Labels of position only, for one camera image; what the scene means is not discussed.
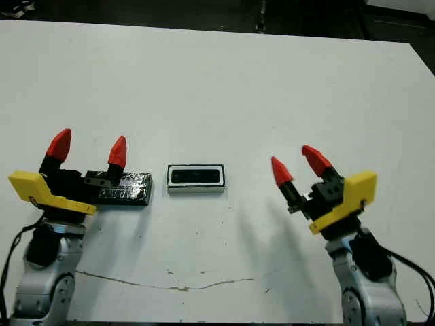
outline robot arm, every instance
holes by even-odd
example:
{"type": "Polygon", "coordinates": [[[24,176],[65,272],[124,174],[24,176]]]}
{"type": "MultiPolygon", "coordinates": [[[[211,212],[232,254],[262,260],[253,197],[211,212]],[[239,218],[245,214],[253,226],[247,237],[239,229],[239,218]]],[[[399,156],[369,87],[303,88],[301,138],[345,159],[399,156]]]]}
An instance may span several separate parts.
{"type": "MultiPolygon", "coordinates": [[[[22,231],[35,228],[24,256],[24,276],[9,321],[12,326],[63,324],[75,288],[75,269],[82,256],[85,234],[82,223],[86,215],[96,211],[94,204],[147,206],[150,199],[151,175],[124,172],[123,136],[111,149],[107,171],[88,171],[85,177],[76,170],[60,169],[70,142],[71,130],[65,129],[54,137],[39,173],[16,171],[9,176],[20,198],[43,210],[39,222],[22,231]]],[[[11,250],[21,239],[21,233],[11,250]]],[[[0,293],[3,320],[6,320],[5,277],[2,276],[0,293]]]]}
{"type": "MultiPolygon", "coordinates": [[[[343,324],[406,325],[404,305],[396,291],[394,262],[370,231],[361,228],[358,219],[374,200],[377,176],[366,171],[345,179],[318,150],[305,145],[302,154],[322,179],[311,187],[308,196],[298,193],[293,177],[275,157],[273,173],[288,211],[302,211],[312,221],[312,233],[328,241],[326,250],[341,286],[343,324]]],[[[427,278],[432,278],[428,274],[424,277],[428,284],[427,278]]]]}

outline white table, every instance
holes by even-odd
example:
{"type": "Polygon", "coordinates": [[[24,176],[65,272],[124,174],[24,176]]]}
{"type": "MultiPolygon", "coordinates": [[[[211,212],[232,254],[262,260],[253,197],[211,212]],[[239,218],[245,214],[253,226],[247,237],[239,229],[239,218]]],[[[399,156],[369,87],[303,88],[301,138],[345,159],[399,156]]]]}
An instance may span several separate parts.
{"type": "MultiPolygon", "coordinates": [[[[87,218],[69,319],[340,322],[325,241],[288,215],[270,168],[274,154],[308,191],[305,143],[343,175],[378,172],[363,223],[435,274],[435,78],[410,45],[12,21],[0,21],[0,44],[1,263],[41,214],[6,176],[37,171],[63,128],[65,168],[106,169],[124,134],[126,170],[154,178],[151,206],[87,218]],[[169,196],[177,163],[225,164],[228,189],[169,196]]],[[[11,262],[9,310],[30,237],[11,262]]],[[[420,277],[398,265],[398,290],[423,320],[420,277]]]]}

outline black cable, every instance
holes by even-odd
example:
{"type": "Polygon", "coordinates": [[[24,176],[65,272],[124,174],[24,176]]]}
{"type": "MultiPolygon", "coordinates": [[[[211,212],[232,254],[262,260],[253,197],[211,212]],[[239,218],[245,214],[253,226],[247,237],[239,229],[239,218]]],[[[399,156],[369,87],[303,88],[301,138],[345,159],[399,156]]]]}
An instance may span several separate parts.
{"type": "Polygon", "coordinates": [[[12,253],[14,252],[15,248],[18,246],[18,244],[21,241],[21,236],[23,233],[32,230],[33,228],[36,228],[44,218],[41,217],[36,221],[36,223],[24,226],[21,231],[15,236],[14,240],[12,241],[11,247],[9,249],[9,253],[7,254],[6,262],[3,267],[3,271],[1,273],[1,282],[0,282],[0,314],[1,314],[1,322],[3,326],[7,325],[7,309],[6,309],[6,300],[5,300],[5,286],[6,286],[6,280],[7,280],[7,273],[9,272],[9,263],[12,256],[12,253]]]}
{"type": "Polygon", "coordinates": [[[429,295],[430,295],[430,311],[428,314],[428,317],[426,319],[425,325],[433,325],[435,322],[435,315],[434,315],[434,293],[432,291],[432,287],[435,288],[435,280],[432,278],[432,276],[429,275],[428,272],[426,272],[423,268],[418,266],[416,263],[413,263],[411,260],[394,253],[393,251],[390,251],[382,246],[380,246],[389,256],[392,256],[393,258],[400,261],[402,264],[407,265],[408,267],[414,269],[417,273],[423,277],[423,280],[425,281],[426,285],[428,286],[429,295]]]}

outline dark floor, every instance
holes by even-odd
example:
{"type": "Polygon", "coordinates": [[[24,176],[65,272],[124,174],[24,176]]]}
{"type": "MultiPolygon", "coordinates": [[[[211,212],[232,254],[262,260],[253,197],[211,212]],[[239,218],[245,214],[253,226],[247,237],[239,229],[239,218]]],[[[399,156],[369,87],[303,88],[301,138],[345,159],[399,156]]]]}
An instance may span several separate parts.
{"type": "MultiPolygon", "coordinates": [[[[37,11],[22,19],[252,33],[262,0],[36,1],[37,11]]],[[[268,34],[407,42],[435,74],[435,22],[424,15],[368,7],[364,0],[267,3],[268,34]]]]}

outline black and white device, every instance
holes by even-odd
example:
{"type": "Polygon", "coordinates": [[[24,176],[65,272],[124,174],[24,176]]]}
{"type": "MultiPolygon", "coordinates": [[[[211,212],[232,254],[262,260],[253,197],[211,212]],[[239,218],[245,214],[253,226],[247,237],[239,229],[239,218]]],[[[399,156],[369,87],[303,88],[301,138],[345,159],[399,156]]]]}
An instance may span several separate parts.
{"type": "Polygon", "coordinates": [[[167,189],[173,192],[223,192],[225,172],[222,164],[169,165],[167,189]]]}

